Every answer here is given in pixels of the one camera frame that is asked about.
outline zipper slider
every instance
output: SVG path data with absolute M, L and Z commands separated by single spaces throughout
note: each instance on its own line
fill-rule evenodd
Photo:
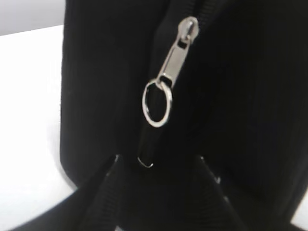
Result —
M 155 128 L 163 126 L 169 120 L 169 115 L 172 107 L 171 89 L 174 87 L 182 66 L 185 62 L 190 45 L 199 34 L 198 20 L 195 17 L 187 17 L 182 20 L 178 27 L 178 35 L 173 43 L 165 61 L 160 69 L 157 78 L 152 79 L 145 86 L 142 96 L 142 110 L 144 117 L 150 125 Z M 171 89 L 162 78 L 171 81 Z M 153 121 L 147 105 L 147 93 L 149 86 L 155 84 L 160 90 L 165 93 L 167 106 L 164 117 L 160 121 Z

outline zipper track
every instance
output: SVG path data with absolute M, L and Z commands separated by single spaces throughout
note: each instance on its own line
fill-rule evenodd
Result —
M 218 0 L 183 0 L 182 7 L 179 9 L 179 16 L 181 16 L 181 19 L 189 16 L 197 18 L 199 30 L 200 33 L 202 33 L 216 9 L 217 1 Z M 156 96 L 155 108 L 158 107 L 157 110 L 159 110 L 161 106 L 159 103 L 161 100 L 159 96 Z M 161 128 L 152 128 L 147 122 L 143 124 L 137 153 L 139 163 L 145 163 L 146 166 L 153 166 L 153 158 L 157 152 L 157 145 L 161 142 L 160 136 L 164 130 L 164 126 Z
M 218 0 L 188 0 L 183 10 L 183 18 L 194 16 L 198 19 L 200 30 L 204 28 L 216 9 Z

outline metal zipper pull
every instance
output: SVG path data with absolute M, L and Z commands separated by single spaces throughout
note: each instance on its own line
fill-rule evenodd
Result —
M 172 107 L 171 89 L 174 87 L 182 66 L 185 62 L 190 45 L 199 34 L 198 20 L 195 17 L 188 17 L 182 20 L 178 27 L 178 35 L 173 43 L 165 61 L 160 69 L 157 78 L 152 79 L 145 86 L 142 96 L 142 110 L 144 117 L 150 125 L 159 128 L 168 122 Z M 171 81 L 171 88 L 162 80 L 162 77 Z M 164 117 L 160 121 L 153 121 L 147 105 L 147 93 L 149 86 L 155 84 L 165 93 L 167 106 Z

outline zipper teeth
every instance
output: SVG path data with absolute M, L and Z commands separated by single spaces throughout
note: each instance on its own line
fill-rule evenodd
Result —
M 205 0 L 200 9 L 195 8 L 196 18 L 199 21 L 200 29 L 206 25 L 207 21 L 211 17 L 215 10 L 217 0 Z
M 182 17 L 187 18 L 191 16 L 195 9 L 196 0 L 187 0 L 185 3 L 185 7 L 183 7 Z

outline zipper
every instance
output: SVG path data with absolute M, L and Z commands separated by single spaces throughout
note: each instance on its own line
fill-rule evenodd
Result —
M 199 34 L 198 20 L 195 17 L 185 18 L 183 21 L 180 22 L 178 28 L 179 29 L 177 38 L 173 43 L 164 61 L 164 64 L 158 73 L 157 78 L 149 81 L 149 83 L 144 88 L 142 96 L 142 110 L 144 117 L 148 121 L 148 123 L 154 128 L 159 128 L 163 126 L 169 120 L 172 107 L 171 89 L 174 87 L 179 76 L 180 70 L 184 65 L 190 45 L 193 43 L 194 39 Z M 169 80 L 169 84 L 171 85 L 171 87 L 167 86 L 167 83 L 165 82 L 166 80 Z M 149 91 L 149 87 L 152 84 L 155 84 L 160 90 L 165 93 L 166 96 L 166 111 L 165 115 L 160 121 L 154 121 L 151 118 L 147 105 L 147 94 Z
M 178 35 L 171 46 L 157 77 L 151 79 L 144 88 L 142 95 L 142 111 L 146 123 L 143 124 L 141 130 L 137 160 L 139 164 L 145 168 L 152 168 L 154 166 L 153 157 L 156 152 L 156 145 L 159 143 L 159 138 L 170 118 L 173 101 L 172 89 L 174 88 L 179 73 L 184 65 L 190 46 L 198 34 L 200 34 L 200 31 L 203 31 L 203 29 L 208 25 L 213 11 L 215 10 L 217 1 L 218 0 L 185 1 L 185 6 L 182 6 L 182 15 L 185 16 L 185 19 L 183 19 L 178 25 Z M 171 2 L 171 6 L 176 7 L 177 3 L 177 1 L 173 1 Z M 171 9 L 169 10 L 170 15 L 176 15 L 176 13 L 172 11 L 174 8 L 171 6 Z M 148 107 L 149 87 L 152 85 L 156 86 L 165 95 L 166 108 L 164 116 L 160 121 L 153 120 Z

